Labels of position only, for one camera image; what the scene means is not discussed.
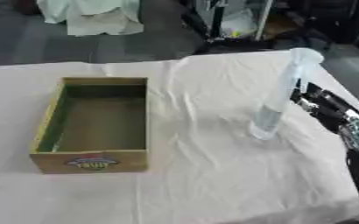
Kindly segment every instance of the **wrinkled cloth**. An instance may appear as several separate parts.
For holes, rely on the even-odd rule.
[[[259,142],[252,113],[289,52],[0,66],[0,223],[322,224],[359,214],[340,138],[290,104]],[[44,175],[27,148],[62,76],[148,77],[149,169]],[[359,109],[323,68],[310,81]]]
[[[67,33],[74,36],[142,32],[138,20],[139,0],[38,0],[45,21],[67,21]]]

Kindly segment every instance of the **trigger sprayer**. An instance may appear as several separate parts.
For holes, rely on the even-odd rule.
[[[301,79],[300,91],[305,93],[306,74],[324,60],[320,53],[308,48],[294,48],[290,53],[291,63],[280,74],[277,84],[250,122],[250,133],[258,139],[267,140],[274,136],[298,80]]]

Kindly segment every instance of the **wooden box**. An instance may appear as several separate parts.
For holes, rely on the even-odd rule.
[[[64,78],[30,156],[43,173],[147,168],[147,79]]]

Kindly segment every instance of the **robotic arm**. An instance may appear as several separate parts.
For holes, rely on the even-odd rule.
[[[298,86],[291,100],[341,137],[347,148],[346,163],[359,192],[359,111],[341,97],[313,83],[309,83],[304,94]]]

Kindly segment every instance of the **box label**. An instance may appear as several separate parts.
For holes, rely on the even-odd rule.
[[[105,157],[78,157],[67,161],[65,165],[75,165],[81,169],[98,172],[109,165],[116,165],[118,161]]]

